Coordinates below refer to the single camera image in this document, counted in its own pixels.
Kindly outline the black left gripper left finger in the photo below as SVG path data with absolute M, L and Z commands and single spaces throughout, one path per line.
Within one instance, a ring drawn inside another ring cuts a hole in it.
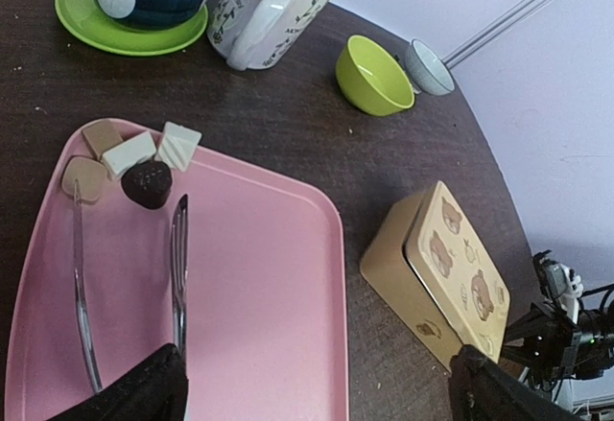
M 113 384 L 54 419 L 181 421 L 187 397 L 186 365 L 177 347 L 166 343 Z

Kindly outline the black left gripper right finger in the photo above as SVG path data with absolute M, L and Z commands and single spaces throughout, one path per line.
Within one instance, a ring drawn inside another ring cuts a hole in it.
M 595 362 L 590 345 L 530 343 L 505 346 L 502 354 L 526 363 L 548 378 L 577 373 Z M 577 417 L 508 375 L 472 345 L 464 345 L 451 362 L 450 404 L 455 420 L 576 420 Z

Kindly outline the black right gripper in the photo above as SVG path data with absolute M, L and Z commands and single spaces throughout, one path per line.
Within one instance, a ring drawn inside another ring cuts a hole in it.
M 578 321 L 548 303 L 510 324 L 503 357 L 524 365 L 535 381 L 600 378 L 613 367 L 613 316 L 602 310 L 582 310 Z

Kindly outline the bear print tin lid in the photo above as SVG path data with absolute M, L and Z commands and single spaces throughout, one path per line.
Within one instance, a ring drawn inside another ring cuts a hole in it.
M 480 237 L 444 182 L 419 199 L 403 254 L 431 311 L 416 324 L 453 355 L 465 344 L 500 359 L 509 292 Z

